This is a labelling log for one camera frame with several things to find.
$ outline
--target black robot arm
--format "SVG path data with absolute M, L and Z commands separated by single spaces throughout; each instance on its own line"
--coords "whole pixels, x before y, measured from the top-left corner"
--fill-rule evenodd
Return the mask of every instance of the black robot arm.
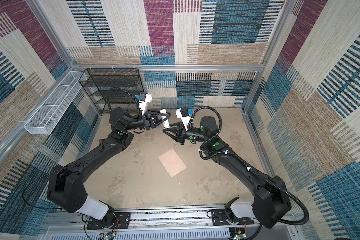
M 275 176 L 272 178 L 260 172 L 244 161 L 226 142 L 218 137 L 220 131 L 215 118 L 211 116 L 202 117 L 200 127 L 197 128 L 193 127 L 193 119 L 188 116 L 191 113 L 188 108 L 178 109 L 177 112 L 182 113 L 177 114 L 178 118 L 182 119 L 182 122 L 171 124 L 169 128 L 163 129 L 163 132 L 182 145 L 186 139 L 193 144 L 203 142 L 200 150 L 207 156 L 203 159 L 212 159 L 215 163 L 225 167 L 250 190 L 254 196 L 252 211 L 260 223 L 267 228 L 271 228 L 277 222 L 302 225 L 308 221 L 309 214 L 306 207 L 286 190 L 285 183 L 280 177 Z M 292 222 L 282 219 L 292 208 L 289 198 L 297 202 L 303 209 L 304 218 L 302 220 Z M 238 222 L 241 217 L 246 217 L 236 216 L 233 211 L 229 210 L 227 212 L 227 209 L 225 214 L 229 222 Z
M 92 223 L 96 222 L 96 225 L 105 229 L 110 228 L 115 222 L 114 209 L 90 197 L 83 183 L 102 164 L 129 146 L 134 134 L 128 130 L 149 130 L 168 118 L 170 118 L 170 113 L 160 113 L 156 110 L 131 118 L 131 115 L 125 113 L 123 109 L 113 109 L 109 120 L 112 132 L 106 139 L 101 139 L 95 149 L 78 160 L 64 167 L 56 165 L 52 169 L 47 198 L 67 212 L 88 215 Z

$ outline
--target mesh basket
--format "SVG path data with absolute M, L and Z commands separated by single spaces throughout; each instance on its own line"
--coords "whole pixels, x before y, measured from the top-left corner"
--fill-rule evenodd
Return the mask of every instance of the mesh basket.
M 135 68 L 87 68 L 83 75 L 86 78 L 79 82 L 100 113 L 110 113 L 106 98 L 110 88 L 123 88 L 132 96 L 144 92 L 139 70 Z M 131 114 L 137 112 L 138 107 L 134 100 L 123 91 L 110 92 L 109 100 L 111 109 L 122 108 Z
M 30 134 L 51 134 L 81 86 L 79 79 L 86 79 L 83 72 L 71 71 L 54 89 L 39 109 L 31 116 L 24 128 Z

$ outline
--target paper card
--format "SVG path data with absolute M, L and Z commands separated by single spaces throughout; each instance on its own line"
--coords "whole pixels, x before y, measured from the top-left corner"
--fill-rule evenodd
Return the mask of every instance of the paper card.
M 187 168 L 187 166 L 183 163 L 177 153 L 173 150 L 173 148 L 168 152 L 164 153 L 163 155 L 159 156 L 158 159 L 161 161 L 170 177 L 173 177 L 174 175 Z

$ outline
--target concrete-textured surface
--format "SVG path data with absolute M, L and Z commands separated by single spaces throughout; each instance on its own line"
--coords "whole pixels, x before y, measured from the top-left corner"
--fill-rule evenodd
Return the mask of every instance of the concrete-textured surface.
M 223 120 L 219 136 L 247 162 L 263 171 L 249 132 L 239 108 L 217 109 Z M 170 123 L 178 122 L 174 110 L 169 110 Z M 195 118 L 195 127 L 200 119 L 212 116 L 210 110 L 201 110 Z M 104 114 L 91 149 L 110 133 L 109 114 Z M 214 163 L 202 160 L 198 154 L 201 143 L 191 144 L 186 140 L 182 146 L 162 132 L 162 125 L 135 134 L 130 146 L 113 156 L 97 169 L 85 182 L 89 195 L 113 206 L 162 207 L 176 205 L 227 203 L 239 196 L 253 199 L 249 190 L 231 172 Z M 158 156 L 173 148 L 187 166 L 172 178 Z

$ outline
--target white arm segment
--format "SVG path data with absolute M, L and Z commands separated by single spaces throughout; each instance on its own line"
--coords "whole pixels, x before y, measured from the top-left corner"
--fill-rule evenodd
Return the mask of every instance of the white arm segment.
M 185 117 L 183 117 L 181 110 L 182 110 L 181 108 L 176 110 L 176 116 L 177 116 L 177 118 L 181 118 L 181 121 L 184 124 L 185 130 L 188 131 L 188 122 L 191 120 L 191 118 L 189 117 L 188 113 Z
M 147 111 L 148 103 L 150 103 L 150 102 L 152 102 L 152 94 L 150 94 L 150 93 L 147 93 L 145 95 L 144 101 L 139 100 L 139 107 L 140 107 L 140 110 L 142 110 L 142 113 L 141 113 L 142 115 L 144 115 L 144 113 Z
M 161 109 L 160 112 L 161 112 L 161 113 L 167 113 L 167 110 Z M 164 127 L 164 128 L 169 128 L 169 121 L 168 121 L 168 120 L 165 120 L 165 121 L 163 122 L 163 127 Z

